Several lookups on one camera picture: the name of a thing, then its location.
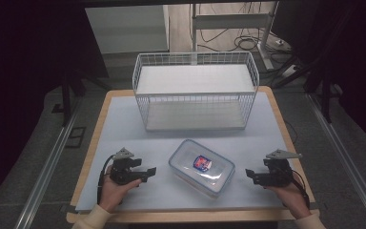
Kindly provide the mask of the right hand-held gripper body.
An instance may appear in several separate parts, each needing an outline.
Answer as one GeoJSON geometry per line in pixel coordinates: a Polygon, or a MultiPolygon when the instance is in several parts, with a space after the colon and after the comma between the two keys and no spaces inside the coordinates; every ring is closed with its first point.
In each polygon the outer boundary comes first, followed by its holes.
{"type": "Polygon", "coordinates": [[[302,158],[302,155],[277,149],[272,153],[267,154],[266,158],[275,160],[275,166],[273,168],[268,168],[269,181],[267,186],[285,187],[289,185],[293,179],[293,171],[289,159],[302,158]]]}

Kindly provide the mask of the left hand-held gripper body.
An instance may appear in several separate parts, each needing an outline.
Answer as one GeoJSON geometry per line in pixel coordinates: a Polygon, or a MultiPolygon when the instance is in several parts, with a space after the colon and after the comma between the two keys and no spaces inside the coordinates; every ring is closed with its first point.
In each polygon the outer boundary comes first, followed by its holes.
{"type": "Polygon", "coordinates": [[[122,148],[112,156],[112,168],[110,178],[116,184],[125,185],[135,180],[132,175],[134,167],[134,154],[126,148],[122,148]]]}

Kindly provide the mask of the clear plastic food container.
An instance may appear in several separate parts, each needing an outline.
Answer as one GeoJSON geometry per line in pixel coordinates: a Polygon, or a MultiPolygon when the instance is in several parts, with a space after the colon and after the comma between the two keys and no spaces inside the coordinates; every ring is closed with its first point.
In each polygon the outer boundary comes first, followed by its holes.
{"type": "Polygon", "coordinates": [[[169,165],[180,178],[211,198],[221,195],[235,172],[232,161],[192,139],[182,141],[169,165]]]}

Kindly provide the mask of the white wire shelf rack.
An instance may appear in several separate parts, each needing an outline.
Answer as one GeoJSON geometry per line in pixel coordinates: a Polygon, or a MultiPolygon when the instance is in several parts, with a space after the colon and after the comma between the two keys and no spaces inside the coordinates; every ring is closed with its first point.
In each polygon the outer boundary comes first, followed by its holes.
{"type": "Polygon", "coordinates": [[[258,86],[250,52],[141,53],[132,75],[148,131],[244,129],[258,86]]]}

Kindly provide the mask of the person's left hand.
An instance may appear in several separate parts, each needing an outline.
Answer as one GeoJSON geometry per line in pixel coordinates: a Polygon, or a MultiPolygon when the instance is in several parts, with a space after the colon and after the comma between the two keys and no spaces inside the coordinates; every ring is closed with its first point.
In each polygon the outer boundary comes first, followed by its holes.
{"type": "Polygon", "coordinates": [[[113,213],[128,192],[138,187],[141,180],[137,179],[125,185],[118,185],[110,178],[112,167],[109,166],[103,176],[103,185],[99,206],[109,213],[113,213]]]}

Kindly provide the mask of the person's right hand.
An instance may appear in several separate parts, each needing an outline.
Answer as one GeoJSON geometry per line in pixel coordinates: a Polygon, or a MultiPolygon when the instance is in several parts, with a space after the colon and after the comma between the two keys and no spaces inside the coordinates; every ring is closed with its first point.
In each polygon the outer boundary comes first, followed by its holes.
{"type": "Polygon", "coordinates": [[[273,191],[295,219],[304,219],[312,214],[300,190],[293,183],[286,187],[265,186],[265,189],[273,191]]]}

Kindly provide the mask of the light blue table mat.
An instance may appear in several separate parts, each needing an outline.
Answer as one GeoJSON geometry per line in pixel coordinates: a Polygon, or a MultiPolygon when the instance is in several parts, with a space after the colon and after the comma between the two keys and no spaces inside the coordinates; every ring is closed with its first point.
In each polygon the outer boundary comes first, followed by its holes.
{"type": "Polygon", "coordinates": [[[259,92],[244,130],[148,132],[135,98],[116,97],[101,131],[89,175],[76,204],[78,211],[90,210],[97,202],[97,182],[105,160],[126,148],[142,160],[140,171],[154,167],[156,174],[130,191],[119,209],[216,210],[280,207],[281,201],[246,176],[248,169],[266,173],[265,155],[286,148],[268,96],[259,92]],[[235,165],[234,176],[218,198],[211,198],[179,178],[169,159],[186,139],[192,139],[226,157],[235,165]]]}

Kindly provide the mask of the black floor plate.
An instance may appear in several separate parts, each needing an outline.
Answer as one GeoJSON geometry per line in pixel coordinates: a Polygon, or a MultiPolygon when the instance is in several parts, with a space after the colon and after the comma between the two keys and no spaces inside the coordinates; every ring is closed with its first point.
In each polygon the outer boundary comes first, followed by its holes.
{"type": "Polygon", "coordinates": [[[66,141],[66,148],[77,149],[80,148],[85,136],[85,127],[73,127],[70,135],[66,141]]]}

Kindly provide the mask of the black tripod stand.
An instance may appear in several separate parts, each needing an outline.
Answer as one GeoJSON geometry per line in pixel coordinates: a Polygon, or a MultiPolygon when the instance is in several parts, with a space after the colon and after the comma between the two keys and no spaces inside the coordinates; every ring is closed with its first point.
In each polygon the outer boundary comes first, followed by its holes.
{"type": "Polygon", "coordinates": [[[83,79],[87,79],[107,92],[112,89],[110,85],[82,70],[71,69],[65,71],[61,78],[62,105],[56,104],[52,110],[54,113],[63,114],[63,126],[71,122],[71,93],[74,93],[76,97],[83,97],[86,94],[87,89],[82,82],[83,79]]]}
{"type": "Polygon", "coordinates": [[[307,94],[313,94],[318,86],[321,86],[320,111],[328,123],[332,122],[330,116],[330,99],[334,97],[332,94],[331,77],[328,74],[330,68],[324,57],[318,57],[309,64],[301,66],[294,73],[284,77],[280,81],[273,83],[274,89],[282,88],[290,82],[295,81],[301,76],[307,75],[307,79],[303,85],[303,89],[307,94]]]}

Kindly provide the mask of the white cabinet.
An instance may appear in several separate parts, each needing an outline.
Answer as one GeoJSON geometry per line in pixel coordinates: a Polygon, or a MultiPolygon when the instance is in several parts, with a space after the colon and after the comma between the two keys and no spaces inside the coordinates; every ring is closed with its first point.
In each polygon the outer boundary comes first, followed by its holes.
{"type": "Polygon", "coordinates": [[[169,49],[169,12],[165,5],[87,8],[85,12],[102,53],[169,49]]]}

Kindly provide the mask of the aluminium rail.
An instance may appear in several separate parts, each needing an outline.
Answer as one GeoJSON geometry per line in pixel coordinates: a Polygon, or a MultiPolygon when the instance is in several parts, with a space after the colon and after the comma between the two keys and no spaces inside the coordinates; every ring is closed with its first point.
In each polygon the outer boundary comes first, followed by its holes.
{"type": "Polygon", "coordinates": [[[352,182],[359,198],[361,199],[364,207],[366,208],[366,181],[357,169],[355,163],[349,155],[346,147],[338,136],[336,129],[333,124],[328,122],[324,115],[321,113],[321,105],[318,100],[310,94],[306,94],[306,98],[309,100],[310,105],[318,119],[320,125],[322,126],[326,136],[329,138],[340,163],[345,169],[350,181],[352,182]]]}
{"type": "Polygon", "coordinates": [[[48,185],[51,181],[53,172],[65,148],[67,139],[71,134],[71,129],[74,125],[75,119],[78,116],[82,101],[83,99],[81,97],[75,99],[74,104],[71,107],[71,117],[61,129],[60,134],[56,139],[55,144],[51,149],[33,188],[31,189],[30,195],[13,229],[31,228],[32,222],[42,202],[43,196],[45,195],[48,185]]]}

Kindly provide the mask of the white metal desk frame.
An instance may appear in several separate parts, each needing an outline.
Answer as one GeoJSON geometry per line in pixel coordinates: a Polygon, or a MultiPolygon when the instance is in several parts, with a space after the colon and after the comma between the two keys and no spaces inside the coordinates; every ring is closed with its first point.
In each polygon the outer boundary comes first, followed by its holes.
{"type": "Polygon", "coordinates": [[[242,14],[198,14],[198,6],[191,4],[192,8],[192,51],[197,51],[198,30],[222,30],[222,29],[263,29],[264,33],[256,47],[267,71],[274,69],[273,63],[267,54],[266,45],[275,19],[278,1],[273,1],[267,13],[242,13],[242,14]]]}

